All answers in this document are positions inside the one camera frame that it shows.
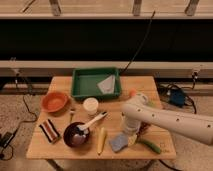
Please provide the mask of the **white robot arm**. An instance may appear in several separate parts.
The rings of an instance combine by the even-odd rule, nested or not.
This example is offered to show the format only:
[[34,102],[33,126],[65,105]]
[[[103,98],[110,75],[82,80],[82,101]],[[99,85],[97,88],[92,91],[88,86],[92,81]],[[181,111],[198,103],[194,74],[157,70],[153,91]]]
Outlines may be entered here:
[[139,124],[145,122],[200,143],[213,145],[213,117],[151,107],[148,97],[143,93],[137,93],[128,99],[121,111],[125,116],[126,132],[131,128],[138,131]]

